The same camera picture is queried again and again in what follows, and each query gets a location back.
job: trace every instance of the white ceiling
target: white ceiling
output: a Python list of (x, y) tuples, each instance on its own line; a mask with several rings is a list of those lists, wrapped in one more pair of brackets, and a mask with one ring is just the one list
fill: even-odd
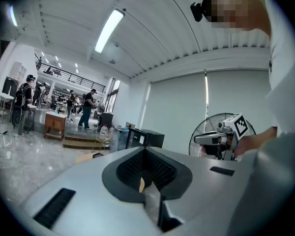
[[(126, 82), (152, 72), (157, 76), (169, 62), (201, 58), (217, 49), (214, 59), (230, 48), (268, 53), (268, 37), (259, 30), (230, 34), (205, 20), (197, 23), (190, 11), (195, 1), (202, 0), (20, 0), (14, 5), (19, 26), (15, 31), (9, 22), (0, 38), (51, 55), (57, 51), (60, 57)], [(125, 8), (125, 17), (99, 54), (94, 47), (115, 8)]]

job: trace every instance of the floor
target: floor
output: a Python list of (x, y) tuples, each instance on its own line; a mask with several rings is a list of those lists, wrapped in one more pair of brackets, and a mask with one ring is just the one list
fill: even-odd
[[(67, 123), (68, 132), (75, 132), (77, 123)], [(31, 131), (17, 137), (17, 129), (8, 119), (1, 122), (0, 133), (0, 191), (3, 198), (20, 205), (31, 193), (75, 164), (77, 157), (90, 150), (63, 148), (60, 141), (44, 139)]]

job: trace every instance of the paper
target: paper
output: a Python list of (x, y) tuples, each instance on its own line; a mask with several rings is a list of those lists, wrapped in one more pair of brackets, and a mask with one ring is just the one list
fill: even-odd
[(140, 142), (140, 144), (143, 144), (143, 142), (144, 142), (144, 136), (141, 136), (140, 137), (140, 141), (139, 142)]

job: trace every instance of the standing fan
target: standing fan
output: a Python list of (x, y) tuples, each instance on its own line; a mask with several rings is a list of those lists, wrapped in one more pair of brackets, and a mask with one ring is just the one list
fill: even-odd
[[(215, 156), (212, 155), (206, 155), (202, 154), (201, 146), (194, 142), (194, 137), (197, 135), (201, 135), (206, 132), (210, 131), (216, 131), (218, 128), (218, 124), (220, 122), (223, 122), (227, 118), (233, 116), (234, 114), (230, 113), (223, 113), (223, 114), (217, 114), (214, 116), (211, 116), (207, 119), (205, 119), (203, 122), (200, 123), (200, 125), (195, 129), (193, 132), (190, 142), (189, 142), (189, 155), (196, 156), (196, 157), (209, 157), (209, 158), (215, 158)], [(248, 131), (246, 133), (246, 136), (255, 135), (256, 132), (252, 125), (247, 121), (248, 125)]]

